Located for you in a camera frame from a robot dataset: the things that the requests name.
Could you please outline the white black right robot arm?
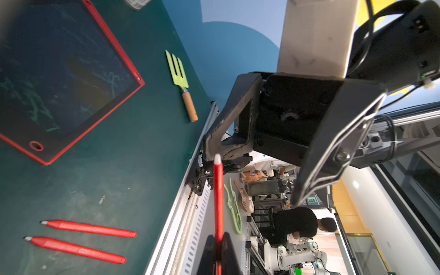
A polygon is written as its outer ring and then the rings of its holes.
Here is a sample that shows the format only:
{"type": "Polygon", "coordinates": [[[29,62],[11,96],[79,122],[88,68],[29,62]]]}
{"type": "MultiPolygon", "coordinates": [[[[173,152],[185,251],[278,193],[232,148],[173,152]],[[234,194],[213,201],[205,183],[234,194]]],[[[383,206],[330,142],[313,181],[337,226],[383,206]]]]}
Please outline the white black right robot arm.
{"type": "Polygon", "coordinates": [[[364,168],[440,143],[416,126],[440,119],[428,104],[409,115],[384,114],[386,99],[440,77],[440,7],[396,1],[380,11],[358,1],[288,1],[275,72],[237,77],[228,101],[203,137],[197,178],[212,175],[220,155],[236,173],[256,151],[299,167],[291,204],[364,168]]]}

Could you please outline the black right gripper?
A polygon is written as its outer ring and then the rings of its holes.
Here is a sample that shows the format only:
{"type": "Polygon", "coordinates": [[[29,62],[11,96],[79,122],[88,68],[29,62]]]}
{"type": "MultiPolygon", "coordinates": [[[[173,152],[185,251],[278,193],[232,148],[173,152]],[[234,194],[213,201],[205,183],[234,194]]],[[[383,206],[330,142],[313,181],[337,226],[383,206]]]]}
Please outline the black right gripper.
{"type": "Polygon", "coordinates": [[[203,138],[203,160],[233,160],[254,149],[298,166],[290,199],[298,206],[340,179],[386,96],[376,81],[241,74],[203,138]]]}

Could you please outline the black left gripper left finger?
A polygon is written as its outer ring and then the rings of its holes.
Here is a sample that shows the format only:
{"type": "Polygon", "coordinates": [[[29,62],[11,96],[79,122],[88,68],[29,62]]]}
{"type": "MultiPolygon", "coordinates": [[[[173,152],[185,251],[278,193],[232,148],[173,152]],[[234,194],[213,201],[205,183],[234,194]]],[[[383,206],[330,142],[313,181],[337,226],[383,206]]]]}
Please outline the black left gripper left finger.
{"type": "Polygon", "coordinates": [[[209,235],[203,249],[197,275],[215,275],[215,254],[215,237],[213,235],[209,235]]]}

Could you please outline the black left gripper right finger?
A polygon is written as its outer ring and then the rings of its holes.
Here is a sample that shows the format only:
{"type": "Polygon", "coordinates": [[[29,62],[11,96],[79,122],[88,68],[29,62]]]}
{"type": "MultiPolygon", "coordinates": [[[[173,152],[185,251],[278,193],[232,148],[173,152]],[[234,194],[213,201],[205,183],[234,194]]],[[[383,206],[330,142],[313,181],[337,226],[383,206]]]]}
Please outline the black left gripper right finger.
{"type": "Polygon", "coordinates": [[[221,245],[221,275],[242,275],[231,236],[224,232],[221,245]]]}

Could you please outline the red tablet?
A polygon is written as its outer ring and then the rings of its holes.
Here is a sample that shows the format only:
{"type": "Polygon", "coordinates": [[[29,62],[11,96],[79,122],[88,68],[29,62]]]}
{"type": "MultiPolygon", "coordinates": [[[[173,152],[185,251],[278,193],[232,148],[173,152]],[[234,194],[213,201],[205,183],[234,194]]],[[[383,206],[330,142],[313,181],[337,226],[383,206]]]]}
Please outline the red tablet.
{"type": "Polygon", "coordinates": [[[51,165],[145,82],[90,1],[1,4],[1,139],[51,165]]]}

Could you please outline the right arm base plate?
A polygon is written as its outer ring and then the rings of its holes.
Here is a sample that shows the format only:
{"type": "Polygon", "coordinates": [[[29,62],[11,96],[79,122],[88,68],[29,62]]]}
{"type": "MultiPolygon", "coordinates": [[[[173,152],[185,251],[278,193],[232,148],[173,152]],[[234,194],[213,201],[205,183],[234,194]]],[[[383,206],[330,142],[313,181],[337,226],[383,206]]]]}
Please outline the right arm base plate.
{"type": "MultiPolygon", "coordinates": [[[[224,160],[223,174],[239,173],[252,160],[253,157],[249,154],[245,154],[242,157],[233,160],[224,160]]],[[[208,181],[208,186],[211,187],[213,185],[213,178],[213,161],[204,161],[202,152],[200,151],[191,163],[190,171],[186,178],[186,184],[191,187],[193,193],[201,196],[204,191],[205,182],[208,181]]]]}

